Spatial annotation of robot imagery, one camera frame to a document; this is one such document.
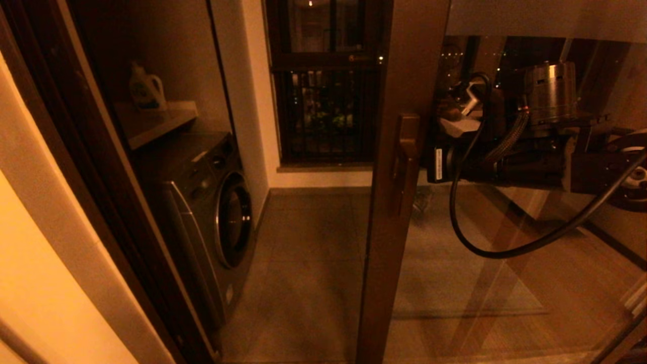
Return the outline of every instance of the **door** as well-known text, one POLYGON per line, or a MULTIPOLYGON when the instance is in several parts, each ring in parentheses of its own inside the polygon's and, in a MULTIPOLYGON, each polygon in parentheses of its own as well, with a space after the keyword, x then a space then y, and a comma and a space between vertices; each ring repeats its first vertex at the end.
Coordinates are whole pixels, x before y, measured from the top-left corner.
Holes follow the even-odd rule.
MULTIPOLYGON (((616 362, 644 336, 645 215, 637 211, 644 209, 647 183, 639 187, 642 168, 630 164, 644 166, 645 5, 394 0, 386 13, 356 362, 616 362), (547 76, 533 78, 528 67, 547 76), (513 81, 516 69, 534 91, 514 88, 524 85, 513 81), (513 115, 524 122, 524 136, 514 139, 506 159, 498 155, 493 165, 499 169, 462 174, 482 182, 461 185, 456 194, 457 224, 474 245, 491 251, 521 246, 570 220, 610 179, 622 182, 621 190, 637 185, 613 195, 551 245, 504 260, 472 254, 452 230, 450 184, 427 180, 450 181, 447 173, 455 171, 443 164, 449 151, 443 140, 462 142, 464 153, 472 140, 465 135, 481 133, 464 115, 459 124, 439 127, 439 116, 452 117, 441 114, 451 109, 448 97, 463 104, 459 96, 471 92, 474 104, 482 104, 484 87, 468 83, 483 83, 470 77, 478 71, 502 90, 487 98, 501 109, 487 115, 505 118, 510 94, 536 96, 553 83, 568 81, 559 87, 570 98, 561 95, 555 99, 560 108, 544 109, 528 98, 524 109, 518 97, 514 107, 521 108, 513 115), (598 124, 607 130, 591 132, 598 124), (455 125, 466 125, 463 138, 444 139, 455 125), (614 146, 614 139, 630 145, 614 146), (610 155, 618 150, 625 154, 610 155), (627 164, 607 180, 604 171, 615 157, 627 164), (421 167, 432 168, 429 177, 421 167), (564 177, 565 171, 573 175, 564 177), (633 177, 622 179, 622 172, 633 177), (583 175, 587 183, 578 180, 583 175), (564 188, 586 194, 559 192, 564 188)), ((514 117, 503 121, 514 123, 514 117)), ((491 146, 510 138, 487 127, 480 135, 474 150, 484 159, 491 146)))

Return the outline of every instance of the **front-loading washing machine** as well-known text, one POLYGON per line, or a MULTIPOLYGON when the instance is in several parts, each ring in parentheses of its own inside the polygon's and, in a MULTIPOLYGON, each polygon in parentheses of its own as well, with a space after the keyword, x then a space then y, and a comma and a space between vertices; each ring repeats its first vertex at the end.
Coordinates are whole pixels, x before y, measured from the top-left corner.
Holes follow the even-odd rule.
POLYGON ((236 140, 170 135, 137 150, 135 164, 197 315, 217 330, 236 306, 256 243, 236 140))

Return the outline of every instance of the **wooden shelf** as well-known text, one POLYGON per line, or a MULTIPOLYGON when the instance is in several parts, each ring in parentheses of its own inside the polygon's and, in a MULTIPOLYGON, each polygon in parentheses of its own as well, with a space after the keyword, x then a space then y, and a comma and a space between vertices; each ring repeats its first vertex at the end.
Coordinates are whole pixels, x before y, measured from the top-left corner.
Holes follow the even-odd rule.
POLYGON ((139 111, 129 102, 117 102, 115 111, 132 150, 198 116, 194 101, 169 101, 166 111, 139 111))

